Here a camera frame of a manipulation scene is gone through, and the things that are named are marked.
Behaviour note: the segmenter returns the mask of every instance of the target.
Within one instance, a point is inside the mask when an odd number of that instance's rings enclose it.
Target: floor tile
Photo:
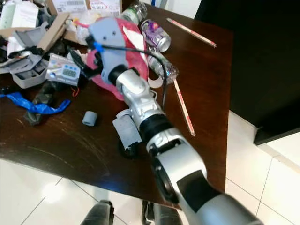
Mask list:
[[[272,160],[262,202],[274,211],[300,224],[300,174],[290,167]]]
[[[259,205],[257,217],[260,218],[264,225],[293,225],[293,223],[286,220],[263,203]]]
[[[229,112],[226,177],[260,199],[271,156],[253,144],[255,127]]]
[[[181,211],[181,210],[177,210],[177,211],[178,211],[178,214],[179,214],[179,216],[181,218],[182,224],[183,225],[189,225],[188,219],[187,219],[186,215],[184,214],[184,212]]]
[[[142,215],[142,200],[128,195],[75,182],[98,201],[106,199],[112,202],[114,214],[128,225],[140,225]]]
[[[48,191],[47,197],[23,225],[80,224],[96,203],[72,181],[63,178],[52,191]]]
[[[295,164],[293,161],[291,161],[287,157],[285,157],[285,156],[276,156],[275,159],[277,159],[278,161],[282,162],[287,167],[290,167],[295,172],[297,172],[298,174],[300,174],[300,165]]]
[[[60,177],[0,159],[0,224],[19,225]]]
[[[256,215],[259,200],[254,198],[252,195],[247,193],[245,190],[243,190],[227,178],[225,192],[234,197],[236,200],[242,203],[250,212]]]
[[[268,142],[268,145],[300,166],[300,132]]]
[[[113,225],[126,225],[122,220],[117,218],[116,216],[113,218]]]

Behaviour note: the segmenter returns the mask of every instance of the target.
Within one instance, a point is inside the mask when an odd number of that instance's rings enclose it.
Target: white tile floor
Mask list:
[[[300,225],[300,174],[252,144],[254,135],[229,113],[226,192],[266,225]],[[141,224],[140,199],[0,159],[0,224],[79,225],[101,199],[113,203],[115,225]]]

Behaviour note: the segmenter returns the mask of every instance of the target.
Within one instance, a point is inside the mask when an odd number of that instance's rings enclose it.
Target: soda can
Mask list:
[[[171,44],[170,36],[153,20],[145,20],[141,24],[141,31],[146,42],[156,47],[161,53],[167,51]]]

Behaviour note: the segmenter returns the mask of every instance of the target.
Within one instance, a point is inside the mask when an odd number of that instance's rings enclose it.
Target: small blue clip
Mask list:
[[[102,47],[101,44],[94,42],[94,47],[98,50],[98,52],[100,53],[104,52],[104,48]]]

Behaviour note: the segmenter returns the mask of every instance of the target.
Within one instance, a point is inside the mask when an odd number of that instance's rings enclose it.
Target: clear plastic bottle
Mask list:
[[[164,66],[167,71],[167,84],[172,83],[176,77],[179,74],[179,70],[172,64],[170,63],[165,56],[162,55],[155,47],[148,46],[148,51],[150,51],[152,54],[155,56],[159,57],[162,62],[164,63]],[[164,78],[164,70],[160,62],[155,59],[153,56],[149,55],[147,57],[148,65],[149,67],[159,76]]]
[[[132,2],[130,6],[121,14],[121,18],[131,21],[136,25],[147,17],[147,7],[145,3],[138,0]]]

